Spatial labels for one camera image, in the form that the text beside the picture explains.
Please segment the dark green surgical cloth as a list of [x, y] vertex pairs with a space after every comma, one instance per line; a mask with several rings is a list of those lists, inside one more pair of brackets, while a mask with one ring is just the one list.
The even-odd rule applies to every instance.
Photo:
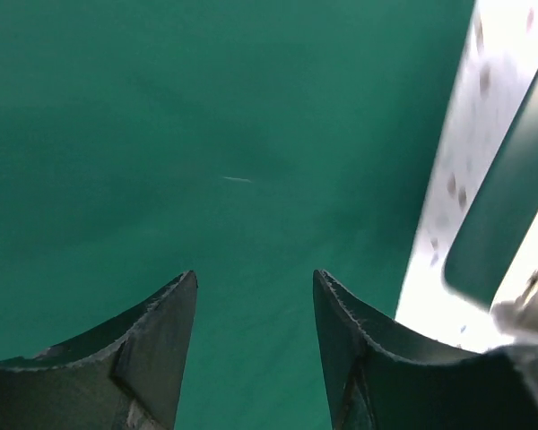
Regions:
[[192, 270], [177, 428], [329, 428], [312, 274], [395, 311], [472, 14], [0, 1], [0, 360]]

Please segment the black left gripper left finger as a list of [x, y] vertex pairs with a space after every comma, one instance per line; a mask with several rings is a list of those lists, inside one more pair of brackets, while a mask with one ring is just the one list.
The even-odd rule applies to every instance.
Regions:
[[35, 357], [0, 361], [0, 429], [171, 429], [195, 319], [197, 279]]

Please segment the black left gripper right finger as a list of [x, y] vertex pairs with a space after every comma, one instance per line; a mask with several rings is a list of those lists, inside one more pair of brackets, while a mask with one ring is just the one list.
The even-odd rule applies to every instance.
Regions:
[[313, 274], [334, 429], [538, 429], [538, 344], [478, 354], [413, 331]]

